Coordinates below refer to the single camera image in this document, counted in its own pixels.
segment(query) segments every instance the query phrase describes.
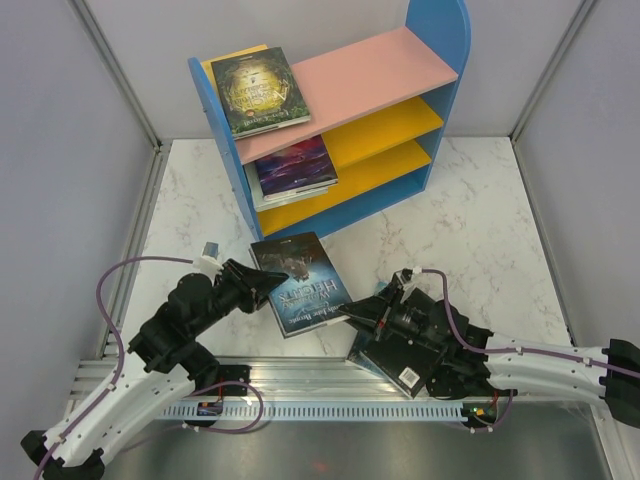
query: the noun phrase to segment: cable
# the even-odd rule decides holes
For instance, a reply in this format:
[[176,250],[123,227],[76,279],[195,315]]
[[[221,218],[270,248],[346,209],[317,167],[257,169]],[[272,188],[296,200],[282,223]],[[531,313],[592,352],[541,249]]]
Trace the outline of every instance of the cable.
[[[505,348],[478,348],[473,345],[468,344],[460,332],[458,331],[458,327],[456,326],[453,320],[453,314],[451,312],[451,303],[449,302],[449,291],[447,285],[447,276],[444,272],[440,270],[435,270],[433,268],[421,268],[422,273],[435,273],[436,275],[440,275],[442,278],[442,296],[444,298],[444,308],[447,313],[447,320],[449,321],[449,326],[451,327],[451,331],[453,335],[456,337],[456,340],[467,350],[473,353],[479,353],[482,355],[492,354],[492,353],[534,353],[536,355],[545,355],[547,357],[555,357],[562,358],[564,360],[571,360],[574,362],[583,363],[585,359],[583,357],[579,357],[577,355],[571,355],[568,353],[560,353],[560,352],[552,352],[550,350],[544,350],[542,348],[530,348],[530,347],[505,347]],[[633,378],[640,379],[640,373],[634,372],[633,370],[629,370],[627,368],[618,367],[616,365],[609,365],[608,363],[600,362],[599,360],[593,360],[592,358],[588,359],[588,365],[595,365],[596,367],[605,368],[607,370],[611,370],[612,372],[621,373],[623,375],[628,375]]]
[[[231,434],[231,435],[239,434],[239,433],[246,433],[246,432],[250,431],[253,427],[255,427],[258,424],[258,422],[262,419],[262,416],[264,415],[264,400],[262,398],[262,395],[258,391],[258,389],[255,388],[253,385],[249,385],[248,383],[236,382],[236,381],[233,381],[233,380],[228,380],[228,381],[225,381],[225,382],[219,382],[219,383],[216,383],[215,385],[211,385],[210,387],[203,388],[201,390],[193,392],[187,398],[193,398],[193,397],[196,397],[198,395],[202,395],[203,393],[207,393],[208,391],[214,390],[216,388],[222,389],[222,387],[225,387],[227,385],[237,385],[237,386],[241,386],[241,387],[246,387],[249,390],[251,390],[253,392],[253,394],[256,396],[256,398],[258,399],[258,402],[260,403],[260,408],[258,410],[258,415],[256,416],[256,418],[254,420],[251,421],[250,424],[248,424],[248,425],[246,425],[244,427],[231,428],[231,429],[215,428],[215,427],[197,427],[197,431],[203,430],[205,432],[228,433],[228,434]],[[164,435],[167,432],[171,432],[173,430],[181,430],[181,429],[185,429],[185,428],[191,429],[191,430],[196,430],[196,427],[194,427],[192,425],[189,425],[187,423],[182,423],[180,425],[171,425],[170,427],[163,428],[159,432],[155,432],[155,433],[143,438],[142,440],[123,448],[122,450],[120,450],[120,453],[130,452],[131,450],[133,450],[135,448],[138,448],[140,445],[144,445],[145,443],[148,443],[151,440],[154,440],[155,438],[157,438],[157,437],[159,437],[161,435]]]
[[[104,302],[102,301],[102,285],[107,280],[107,278],[113,272],[115,272],[118,268],[121,268],[125,265],[129,265],[131,263],[142,262],[145,260],[158,260],[158,261],[178,262],[178,263],[188,263],[188,264],[193,263],[193,260],[188,260],[185,258],[176,258],[176,257],[161,257],[161,256],[132,257],[116,263],[111,268],[109,268],[106,272],[104,272],[102,277],[100,277],[100,280],[98,281],[98,285],[96,286],[96,301],[98,303],[98,309],[100,310],[100,314],[102,315],[102,318],[107,323],[109,330],[111,331],[111,333],[113,333],[114,337],[116,338],[116,343],[118,345],[118,363],[116,365],[116,369],[114,370],[113,377],[111,378],[110,385],[116,384],[118,378],[120,377],[120,374],[122,373],[122,369],[124,368],[124,355],[123,355],[124,343],[122,342],[122,336],[120,335],[120,332],[118,332],[118,328],[113,323],[113,320],[111,319],[111,316],[107,312],[107,309],[104,306]],[[82,420],[84,420],[86,416],[89,415],[98,405],[100,405],[100,403],[102,403],[102,401],[109,394],[109,392],[111,392],[111,390],[109,390],[108,388],[105,388],[100,393],[100,395],[98,395],[96,399],[93,402],[91,402],[87,406],[87,408],[85,408],[82,411],[82,413],[80,413],[78,417],[73,422],[71,422],[69,426],[67,426],[67,428],[63,430],[63,432],[59,435],[59,438],[64,441],[64,439],[73,431],[73,429],[76,428],[78,424]],[[47,453],[44,455],[44,457],[42,457],[42,460],[38,464],[38,469],[36,470],[36,473],[33,476],[33,480],[40,479],[40,476],[44,471],[45,465],[47,464],[49,459],[53,456],[53,454],[55,453],[55,451],[58,449],[59,446],[60,446],[60,442],[55,442],[51,445],[51,448],[49,448]]]

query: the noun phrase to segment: book cover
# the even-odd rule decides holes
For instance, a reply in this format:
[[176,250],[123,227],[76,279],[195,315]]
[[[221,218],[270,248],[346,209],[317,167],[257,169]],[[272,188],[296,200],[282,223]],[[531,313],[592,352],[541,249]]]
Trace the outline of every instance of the book cover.
[[373,363],[362,354],[362,350],[365,349],[370,341],[370,335],[358,331],[358,333],[356,334],[356,338],[353,340],[353,345],[351,345],[351,349],[347,354],[347,358],[345,358],[345,361],[347,363],[355,365],[356,367],[366,370],[369,373],[373,373],[378,377],[386,378],[387,376],[384,374],[384,372],[380,370],[375,363]]
[[328,187],[314,187],[303,192],[299,192],[292,195],[287,195],[282,198],[276,198],[273,200],[267,200],[262,192],[260,186],[260,179],[258,178],[258,172],[256,171],[255,162],[249,163],[244,166],[244,171],[247,176],[247,183],[249,184],[249,190],[251,190],[251,200],[253,201],[253,208],[256,212],[264,212],[271,208],[283,207],[293,202],[299,202],[300,200],[306,200],[307,198],[315,197],[329,192]]
[[338,175],[320,135],[253,162],[265,200],[333,185]]
[[437,352],[409,344],[399,335],[368,342],[362,355],[410,398],[416,397],[438,364]]
[[235,138],[311,118],[280,47],[213,61],[211,69]]
[[347,318],[337,309],[351,297],[315,233],[253,243],[251,254],[261,270],[289,275],[269,295],[285,338]]

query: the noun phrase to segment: barcode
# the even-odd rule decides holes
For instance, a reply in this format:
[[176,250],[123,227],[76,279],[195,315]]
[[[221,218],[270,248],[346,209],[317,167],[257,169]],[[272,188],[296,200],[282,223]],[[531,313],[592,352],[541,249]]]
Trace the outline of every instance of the barcode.
[[418,380],[420,380],[420,375],[411,370],[409,367],[406,367],[398,378],[407,387],[413,388],[413,386],[418,383]]

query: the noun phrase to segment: white marble floor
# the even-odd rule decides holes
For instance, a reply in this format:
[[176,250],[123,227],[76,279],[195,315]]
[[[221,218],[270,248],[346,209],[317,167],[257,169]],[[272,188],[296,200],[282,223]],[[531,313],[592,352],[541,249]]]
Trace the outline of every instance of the white marble floor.
[[[145,255],[194,258],[205,242],[220,258],[252,265],[249,228],[239,213],[212,140],[173,143]],[[506,138],[449,138],[425,192],[323,239],[354,299],[404,267],[429,266],[450,278],[453,304],[476,325],[519,338],[567,345],[558,299],[511,145]],[[125,342],[190,268],[142,264],[123,325]],[[434,298],[438,278],[423,285]],[[215,355],[344,357],[345,324],[284,340],[268,307],[234,312],[200,341]]]

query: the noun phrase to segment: pink shelf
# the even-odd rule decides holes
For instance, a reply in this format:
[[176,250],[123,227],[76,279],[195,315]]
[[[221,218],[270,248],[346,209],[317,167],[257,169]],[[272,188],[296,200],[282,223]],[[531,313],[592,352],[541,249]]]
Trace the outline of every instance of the pink shelf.
[[458,78],[407,27],[296,63],[292,69],[311,121],[238,140],[242,164]]

